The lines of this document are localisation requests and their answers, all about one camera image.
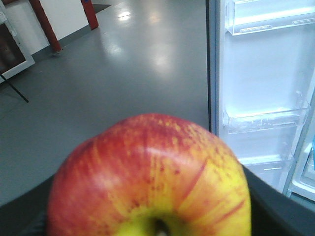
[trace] tripod leg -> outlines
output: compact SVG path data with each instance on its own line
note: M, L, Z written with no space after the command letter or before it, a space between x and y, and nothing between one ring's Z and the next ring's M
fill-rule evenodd
M24 99L24 101L29 102L26 97L23 96L23 94L21 94L2 74L0 74L1 78L3 78L4 81L6 81L11 88L13 88L14 91L17 92L18 95L20 95L21 98Z

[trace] open refrigerator door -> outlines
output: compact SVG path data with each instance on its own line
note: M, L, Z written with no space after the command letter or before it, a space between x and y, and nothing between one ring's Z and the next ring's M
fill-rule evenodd
M312 109L315 0L217 4L215 133L243 165L285 192Z

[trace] refrigerator door shelf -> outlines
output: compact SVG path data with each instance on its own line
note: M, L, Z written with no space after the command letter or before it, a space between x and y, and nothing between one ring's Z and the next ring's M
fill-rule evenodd
M227 0L225 28L232 35L315 23L314 0Z
M281 154L274 154L274 155L265 155L265 156L252 156L252 157L239 157L239 161L243 165L253 165L253 164L272 164L272 163L279 163L282 161L291 160L293 157L292 153L289 155L281 155Z
M279 192L283 191L291 166L292 160L245 165L247 169Z
M229 134L255 132L259 130L277 129L304 125L310 109L309 103L298 102L295 107L278 108L276 111L230 115L223 113L223 126Z

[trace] glossy floor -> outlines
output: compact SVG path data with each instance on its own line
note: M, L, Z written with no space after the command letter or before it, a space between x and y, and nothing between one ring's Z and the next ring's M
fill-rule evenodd
M0 205L51 176L75 146L158 112L208 123L203 0L105 0L100 27L0 86Z

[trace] apple skin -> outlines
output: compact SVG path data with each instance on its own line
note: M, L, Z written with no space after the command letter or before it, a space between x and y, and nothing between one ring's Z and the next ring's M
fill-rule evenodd
M190 121L143 114L79 145L55 174L47 236L251 235L246 178L233 152Z

